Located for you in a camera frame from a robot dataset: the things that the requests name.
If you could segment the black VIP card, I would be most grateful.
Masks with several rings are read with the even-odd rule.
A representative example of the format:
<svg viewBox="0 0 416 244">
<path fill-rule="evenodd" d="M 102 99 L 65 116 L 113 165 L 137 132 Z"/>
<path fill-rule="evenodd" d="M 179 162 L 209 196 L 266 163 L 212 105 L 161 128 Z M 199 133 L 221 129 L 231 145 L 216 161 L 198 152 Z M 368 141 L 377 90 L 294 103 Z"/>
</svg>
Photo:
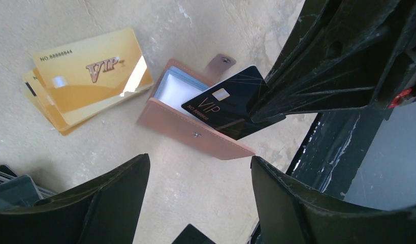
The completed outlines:
<svg viewBox="0 0 416 244">
<path fill-rule="evenodd" d="M 257 67 L 251 65 L 181 107 L 214 130 L 239 140 L 286 119 L 282 115 L 258 123 L 251 120 L 250 109 L 268 88 Z"/>
</svg>

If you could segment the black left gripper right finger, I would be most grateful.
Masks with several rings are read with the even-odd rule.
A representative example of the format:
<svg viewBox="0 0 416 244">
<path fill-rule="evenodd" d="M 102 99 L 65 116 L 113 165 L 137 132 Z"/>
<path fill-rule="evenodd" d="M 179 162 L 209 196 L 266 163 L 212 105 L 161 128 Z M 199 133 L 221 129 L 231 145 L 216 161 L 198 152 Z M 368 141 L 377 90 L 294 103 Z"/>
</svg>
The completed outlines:
<svg viewBox="0 0 416 244">
<path fill-rule="evenodd" d="M 345 202 L 259 156 L 250 168 L 264 243 L 416 243 L 416 205 L 380 210 Z"/>
</svg>

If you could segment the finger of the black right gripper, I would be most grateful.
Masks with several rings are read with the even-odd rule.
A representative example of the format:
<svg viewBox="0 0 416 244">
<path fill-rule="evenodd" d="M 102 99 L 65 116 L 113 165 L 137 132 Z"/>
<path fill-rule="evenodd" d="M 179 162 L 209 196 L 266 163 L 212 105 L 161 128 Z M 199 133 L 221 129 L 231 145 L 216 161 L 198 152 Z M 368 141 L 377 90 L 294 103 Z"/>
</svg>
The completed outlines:
<svg viewBox="0 0 416 244">
<path fill-rule="evenodd" d="M 416 1 L 305 1 L 254 122 L 416 101 Z"/>
</svg>

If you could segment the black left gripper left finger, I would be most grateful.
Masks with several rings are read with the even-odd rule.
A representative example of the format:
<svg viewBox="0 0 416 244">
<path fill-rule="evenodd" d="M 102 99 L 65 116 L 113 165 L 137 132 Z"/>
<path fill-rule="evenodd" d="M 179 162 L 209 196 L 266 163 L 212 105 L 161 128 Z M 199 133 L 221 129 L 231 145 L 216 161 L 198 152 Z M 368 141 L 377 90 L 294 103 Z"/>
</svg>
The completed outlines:
<svg viewBox="0 0 416 244">
<path fill-rule="evenodd" d="M 0 243 L 132 243 L 149 172 L 141 154 L 34 206 L 0 210 Z"/>
</svg>

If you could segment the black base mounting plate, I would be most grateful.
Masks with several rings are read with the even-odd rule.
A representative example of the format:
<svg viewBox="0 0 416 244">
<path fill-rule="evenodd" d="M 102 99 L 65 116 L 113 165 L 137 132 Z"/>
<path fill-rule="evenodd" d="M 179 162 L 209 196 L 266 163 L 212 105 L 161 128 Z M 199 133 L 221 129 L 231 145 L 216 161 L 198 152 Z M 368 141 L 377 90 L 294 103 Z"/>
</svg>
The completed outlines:
<svg viewBox="0 0 416 244">
<path fill-rule="evenodd" d="M 286 174 L 340 200 L 391 110 L 369 107 L 318 113 Z"/>
</svg>

